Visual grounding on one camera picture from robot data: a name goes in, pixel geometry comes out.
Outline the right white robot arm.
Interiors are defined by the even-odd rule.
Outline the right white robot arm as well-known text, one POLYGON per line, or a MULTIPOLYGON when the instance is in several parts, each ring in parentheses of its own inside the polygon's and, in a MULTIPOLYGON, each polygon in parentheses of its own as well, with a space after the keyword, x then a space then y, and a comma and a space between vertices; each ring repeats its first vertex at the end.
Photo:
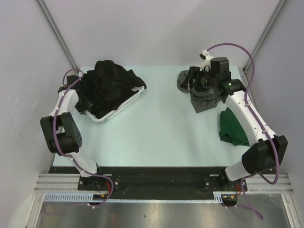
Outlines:
POLYGON ((212 89, 235 115, 250 146, 240 161, 225 169, 225 175, 219 178, 220 187, 231 190, 236 180, 260 174, 270 168, 275 168, 276 174, 279 174, 288 145, 286 137, 278 136, 265 123, 248 99, 243 83, 239 79, 232 79, 226 57, 213 57, 206 51, 200 57, 202 65, 189 68, 189 87, 200 92, 212 89))

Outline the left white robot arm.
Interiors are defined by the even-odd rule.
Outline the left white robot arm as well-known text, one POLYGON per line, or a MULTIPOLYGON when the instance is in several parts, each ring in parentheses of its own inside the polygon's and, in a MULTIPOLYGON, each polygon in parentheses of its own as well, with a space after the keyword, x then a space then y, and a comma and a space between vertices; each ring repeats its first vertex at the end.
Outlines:
POLYGON ((99 190, 104 186, 105 178, 99 173, 98 164, 81 153, 82 135, 72 116, 80 101, 77 86, 84 76, 82 73, 81 76, 68 77, 67 83, 58 90, 55 108, 40 119, 40 126, 49 151, 69 160, 80 176, 89 178, 88 184, 99 190))

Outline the grey t shirt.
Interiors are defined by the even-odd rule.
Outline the grey t shirt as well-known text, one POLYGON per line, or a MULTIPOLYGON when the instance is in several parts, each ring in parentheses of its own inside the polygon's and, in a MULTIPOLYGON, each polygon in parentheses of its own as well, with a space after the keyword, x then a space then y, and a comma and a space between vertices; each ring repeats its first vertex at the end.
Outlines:
POLYGON ((190 94, 190 101, 196 113, 215 108, 220 102, 220 98, 216 96, 213 89, 199 92, 194 88, 190 88, 188 72, 188 70, 184 70, 178 74, 177 88, 184 93, 190 94))

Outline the black t shirts pile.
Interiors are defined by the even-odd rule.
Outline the black t shirts pile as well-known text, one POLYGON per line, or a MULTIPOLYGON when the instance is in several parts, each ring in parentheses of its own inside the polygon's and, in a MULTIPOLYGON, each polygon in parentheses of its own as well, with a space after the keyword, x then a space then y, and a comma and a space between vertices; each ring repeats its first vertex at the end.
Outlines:
POLYGON ((87 71, 76 84, 79 101, 76 109, 83 114, 90 112, 98 119, 118 107, 136 94, 136 87, 147 88, 146 83, 133 70, 111 60, 99 60, 94 70, 87 71))

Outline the white plastic basket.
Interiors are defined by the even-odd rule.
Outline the white plastic basket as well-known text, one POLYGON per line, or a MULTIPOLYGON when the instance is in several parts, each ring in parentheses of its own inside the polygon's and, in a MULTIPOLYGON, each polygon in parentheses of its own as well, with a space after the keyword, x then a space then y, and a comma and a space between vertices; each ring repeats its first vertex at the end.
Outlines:
POLYGON ((145 90, 144 86, 141 87, 134 87, 131 89, 135 94, 128 98, 126 101, 124 101, 116 110, 112 110, 109 113, 107 113, 102 118, 97 118, 95 115, 91 114, 89 111, 85 111, 85 114, 91 118, 94 122, 97 123, 105 123, 106 121, 110 120, 111 118, 115 117, 117 114, 119 114, 122 110, 130 106, 132 103, 134 103, 141 95, 141 93, 145 90))

